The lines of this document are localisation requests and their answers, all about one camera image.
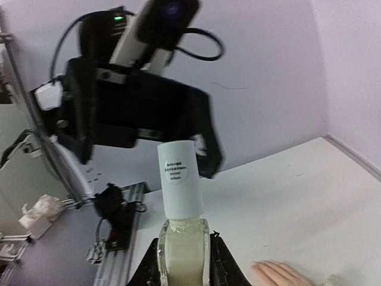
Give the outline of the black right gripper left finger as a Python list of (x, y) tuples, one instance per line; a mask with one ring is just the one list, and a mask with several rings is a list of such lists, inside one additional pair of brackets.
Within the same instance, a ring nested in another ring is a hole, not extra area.
[(158, 238), (149, 245), (142, 261), (127, 286), (160, 286), (160, 272), (157, 260)]

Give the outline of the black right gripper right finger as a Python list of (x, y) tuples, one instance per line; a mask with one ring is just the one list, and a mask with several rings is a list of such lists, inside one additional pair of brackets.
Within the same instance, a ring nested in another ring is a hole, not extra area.
[(210, 247), (210, 285), (252, 285), (236, 263), (219, 232), (214, 231), (210, 235)]

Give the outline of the white nail polish cap brush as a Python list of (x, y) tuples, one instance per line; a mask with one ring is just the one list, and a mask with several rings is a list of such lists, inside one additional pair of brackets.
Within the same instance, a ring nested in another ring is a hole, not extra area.
[(195, 143), (173, 141), (157, 147), (165, 216), (171, 220), (200, 217), (204, 212)]

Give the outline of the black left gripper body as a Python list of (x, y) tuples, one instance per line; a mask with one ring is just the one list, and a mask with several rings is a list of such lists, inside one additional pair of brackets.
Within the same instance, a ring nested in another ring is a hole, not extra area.
[[(133, 148), (139, 139), (162, 142), (166, 103), (161, 92), (167, 79), (146, 71), (93, 62), (97, 79), (93, 146)], [(65, 75), (61, 80), (63, 98), (56, 131), (58, 142), (63, 146), (68, 127), (65, 111), (70, 99)]]

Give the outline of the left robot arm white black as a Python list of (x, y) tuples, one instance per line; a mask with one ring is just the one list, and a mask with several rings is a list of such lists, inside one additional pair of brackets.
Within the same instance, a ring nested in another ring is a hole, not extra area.
[(67, 61), (63, 75), (55, 66), (65, 41), (55, 48), (50, 83), (60, 85), (58, 107), (42, 111), (50, 135), (86, 164), (94, 145), (133, 148), (140, 139), (173, 142), (201, 135), (204, 154), (198, 172), (212, 178), (223, 156), (211, 122), (210, 98), (204, 91), (160, 76), (154, 60), (164, 52), (169, 65), (183, 35), (191, 28), (197, 3), (157, 3), (140, 14), (117, 7), (85, 14), (79, 26), (81, 55)]

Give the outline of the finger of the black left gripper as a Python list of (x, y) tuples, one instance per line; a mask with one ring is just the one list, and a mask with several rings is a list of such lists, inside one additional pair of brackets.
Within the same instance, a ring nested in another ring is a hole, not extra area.
[(65, 116), (68, 127), (64, 132), (65, 146), (82, 164), (92, 157), (96, 122), (96, 64), (85, 58), (73, 58), (65, 75), (68, 95)]
[(208, 179), (219, 171), (223, 155), (211, 114), (211, 97), (204, 91), (174, 80), (167, 80), (161, 95), (168, 104), (163, 142), (192, 139), (204, 142), (203, 155), (197, 155), (199, 175)]

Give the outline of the clear nail polish bottle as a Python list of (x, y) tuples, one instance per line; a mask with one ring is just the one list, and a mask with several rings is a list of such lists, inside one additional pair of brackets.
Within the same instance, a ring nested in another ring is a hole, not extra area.
[(161, 285), (210, 285), (210, 260), (206, 219), (166, 220), (157, 242)]

